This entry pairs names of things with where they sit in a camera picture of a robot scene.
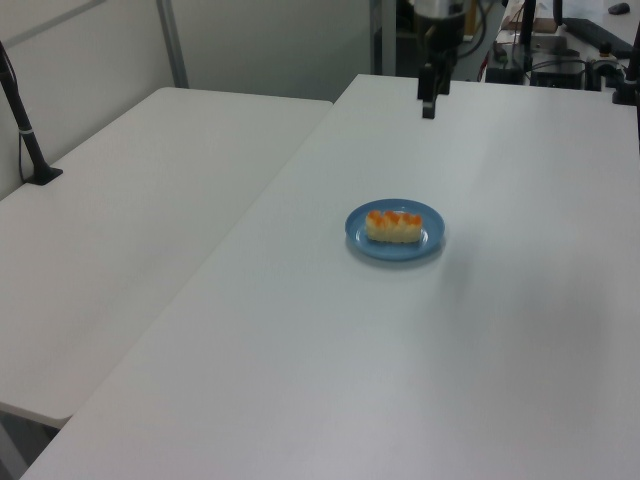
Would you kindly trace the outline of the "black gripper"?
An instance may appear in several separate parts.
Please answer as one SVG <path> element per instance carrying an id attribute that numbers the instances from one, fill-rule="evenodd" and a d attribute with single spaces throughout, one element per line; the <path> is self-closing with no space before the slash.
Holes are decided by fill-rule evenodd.
<path id="1" fill-rule="evenodd" d="M 414 15 L 418 45 L 426 63 L 419 71 L 417 93 L 424 119 L 435 118 L 436 96 L 449 94 L 451 59 L 457 57 L 463 42 L 465 20 L 465 13 L 446 18 Z"/>

